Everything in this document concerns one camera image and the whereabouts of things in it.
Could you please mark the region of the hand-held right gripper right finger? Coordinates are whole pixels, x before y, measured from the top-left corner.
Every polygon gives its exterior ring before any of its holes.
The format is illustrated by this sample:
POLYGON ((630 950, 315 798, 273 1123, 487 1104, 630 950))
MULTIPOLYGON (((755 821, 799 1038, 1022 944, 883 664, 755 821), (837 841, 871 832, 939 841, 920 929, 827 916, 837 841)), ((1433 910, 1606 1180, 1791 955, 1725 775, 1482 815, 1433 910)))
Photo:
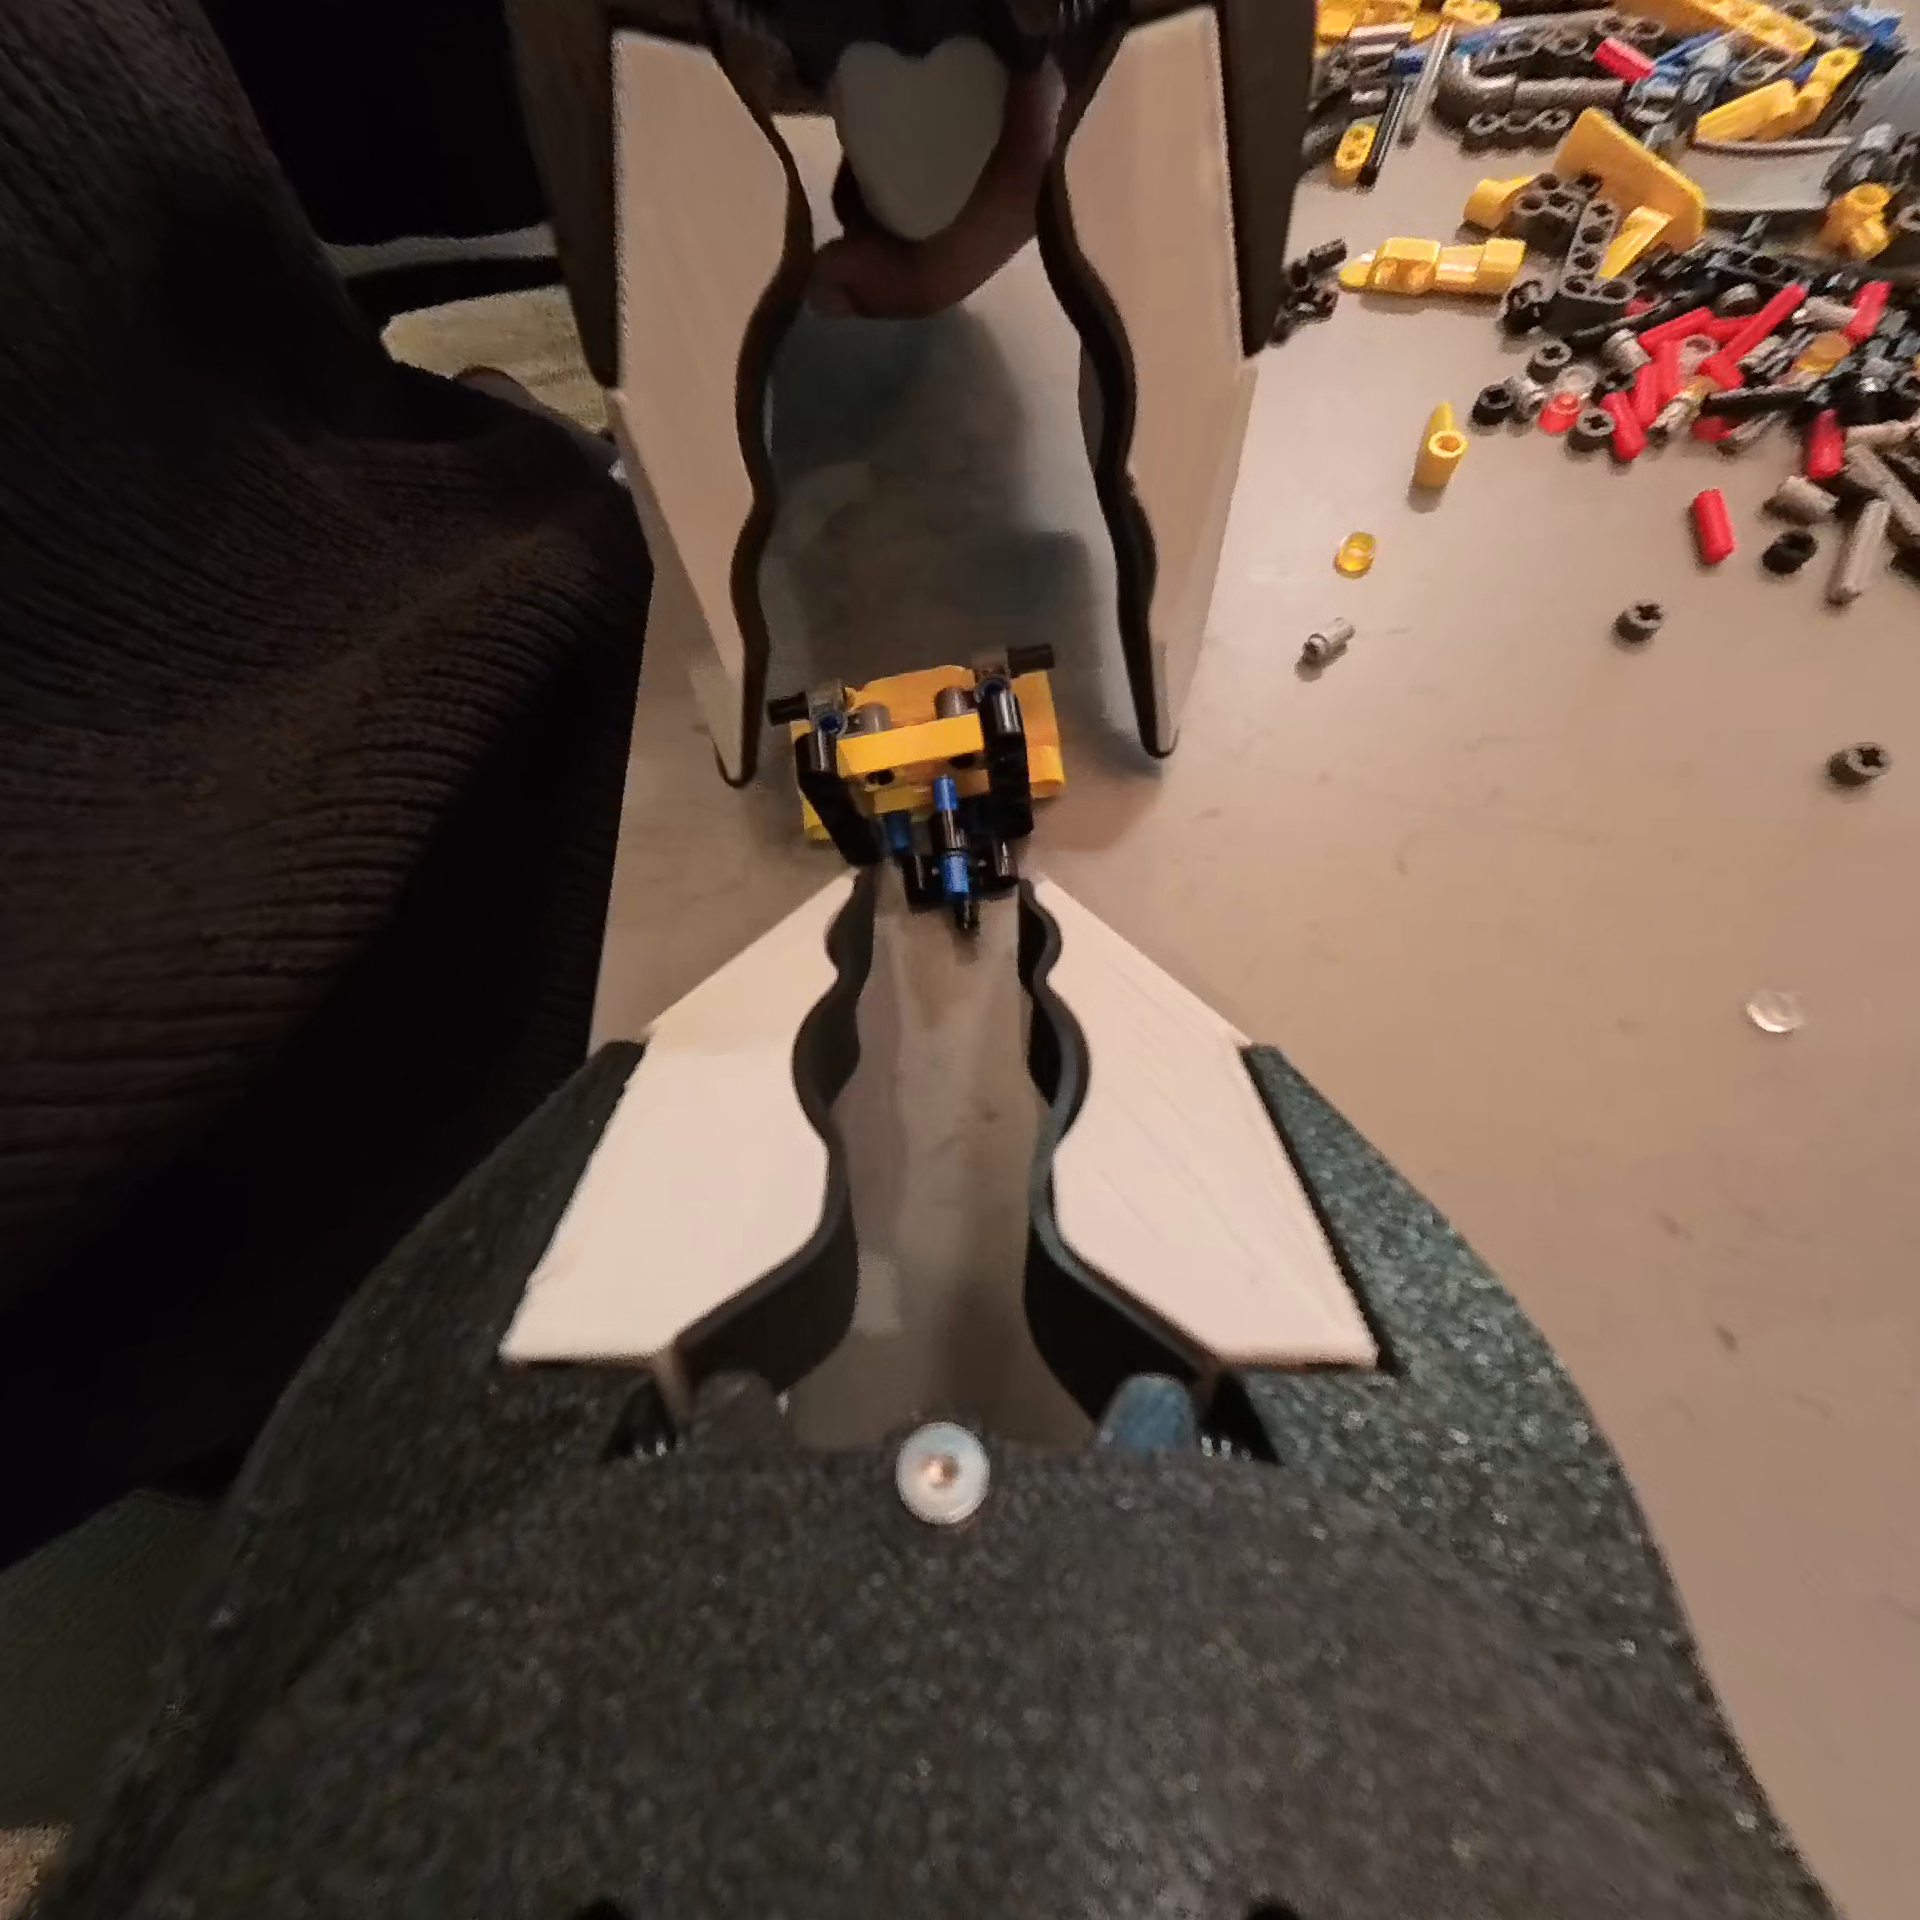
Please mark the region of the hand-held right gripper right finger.
POLYGON ((1042 1116, 1022 1308, 1058 1377, 1380 1367, 1251 1038, 1069 897, 1021 884, 1042 1116))

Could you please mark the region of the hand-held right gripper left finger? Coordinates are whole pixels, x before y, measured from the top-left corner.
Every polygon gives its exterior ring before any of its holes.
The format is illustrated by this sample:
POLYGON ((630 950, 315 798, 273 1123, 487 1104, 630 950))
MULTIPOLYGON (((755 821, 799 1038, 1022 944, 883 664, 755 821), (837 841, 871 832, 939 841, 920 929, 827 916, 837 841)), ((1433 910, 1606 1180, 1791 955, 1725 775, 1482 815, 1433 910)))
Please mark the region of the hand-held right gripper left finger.
POLYGON ((509 1366, 814 1367, 850 1322, 844 1151, 877 887, 840 873, 669 1003, 500 1340, 509 1366))

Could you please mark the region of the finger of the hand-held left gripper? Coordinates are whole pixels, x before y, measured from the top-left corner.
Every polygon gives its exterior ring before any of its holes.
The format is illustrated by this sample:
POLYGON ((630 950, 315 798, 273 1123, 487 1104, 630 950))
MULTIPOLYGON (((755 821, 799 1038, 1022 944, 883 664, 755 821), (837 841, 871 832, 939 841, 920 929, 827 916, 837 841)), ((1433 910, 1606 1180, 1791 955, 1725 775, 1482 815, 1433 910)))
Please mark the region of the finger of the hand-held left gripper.
POLYGON ((1255 390, 1223 66, 1216 10, 1124 26, 1069 95, 1045 180, 1045 276, 1084 357, 1124 674, 1156 758, 1183 726, 1255 390))
POLYGON ((745 786, 773 650, 766 385, 814 222, 786 141, 713 46, 612 38, 612 212, 615 443, 715 768, 745 786))

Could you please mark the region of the blue connector pin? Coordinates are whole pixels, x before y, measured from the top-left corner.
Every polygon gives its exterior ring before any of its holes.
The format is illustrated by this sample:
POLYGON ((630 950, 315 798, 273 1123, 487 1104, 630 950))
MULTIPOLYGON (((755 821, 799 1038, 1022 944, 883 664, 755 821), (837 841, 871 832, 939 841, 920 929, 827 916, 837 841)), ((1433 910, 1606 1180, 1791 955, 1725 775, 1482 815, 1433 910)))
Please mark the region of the blue connector pin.
POLYGON ((1021 819, 953 772, 933 775, 920 805, 883 812, 878 832, 907 909, 939 910, 966 940, 980 933, 983 904, 1018 887, 1021 819))

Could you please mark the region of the pile of toy building pieces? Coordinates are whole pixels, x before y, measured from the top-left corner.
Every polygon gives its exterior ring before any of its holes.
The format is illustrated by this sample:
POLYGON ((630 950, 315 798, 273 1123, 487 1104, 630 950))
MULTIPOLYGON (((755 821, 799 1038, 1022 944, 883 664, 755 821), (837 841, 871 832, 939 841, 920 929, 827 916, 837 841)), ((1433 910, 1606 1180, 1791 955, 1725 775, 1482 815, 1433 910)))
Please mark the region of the pile of toy building pieces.
POLYGON ((1479 179, 1433 240, 1519 239, 1524 352, 1472 430, 1630 467, 1785 444, 1759 562, 1824 602, 1917 581, 1917 6, 1320 3, 1308 173, 1374 187, 1437 127, 1479 179))

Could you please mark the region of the small yellow toy brick assembly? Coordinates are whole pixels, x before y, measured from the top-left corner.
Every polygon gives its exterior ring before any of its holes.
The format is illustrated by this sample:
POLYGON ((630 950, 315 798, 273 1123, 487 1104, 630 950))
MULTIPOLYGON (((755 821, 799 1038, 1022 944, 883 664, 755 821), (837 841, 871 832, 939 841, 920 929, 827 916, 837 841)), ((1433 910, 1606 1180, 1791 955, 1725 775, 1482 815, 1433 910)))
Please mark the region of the small yellow toy brick assembly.
POLYGON ((920 805, 933 775, 953 772, 963 789, 1006 805, 1022 841, 1036 805, 1065 786, 1051 666, 1049 643, 1018 643, 973 664, 769 697, 763 713, 791 749, 804 838, 850 867, 887 861, 883 812, 920 805))

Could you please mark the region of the person's left hand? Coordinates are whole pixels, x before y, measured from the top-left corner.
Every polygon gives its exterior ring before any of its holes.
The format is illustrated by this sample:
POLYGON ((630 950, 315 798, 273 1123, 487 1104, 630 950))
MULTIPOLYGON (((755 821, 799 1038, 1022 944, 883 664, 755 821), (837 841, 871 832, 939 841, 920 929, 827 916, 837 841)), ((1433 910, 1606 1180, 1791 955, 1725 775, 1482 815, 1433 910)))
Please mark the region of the person's left hand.
POLYGON ((1034 239, 1058 112, 1051 66, 1013 74, 998 147, 966 206, 926 239, 883 227, 844 168, 832 193, 842 229, 814 253, 804 304, 832 319, 914 322, 966 301, 1034 239))

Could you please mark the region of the yellow curved panel piece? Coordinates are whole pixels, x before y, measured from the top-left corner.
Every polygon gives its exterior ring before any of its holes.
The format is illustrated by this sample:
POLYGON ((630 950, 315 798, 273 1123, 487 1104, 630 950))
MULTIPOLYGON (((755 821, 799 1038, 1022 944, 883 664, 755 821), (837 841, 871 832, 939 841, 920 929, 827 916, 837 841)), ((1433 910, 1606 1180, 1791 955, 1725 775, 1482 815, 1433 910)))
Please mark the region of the yellow curved panel piece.
POLYGON ((1525 263, 1519 239, 1443 245, 1437 239, 1394 236, 1340 263, 1344 292, 1383 299, 1501 299, 1525 263))

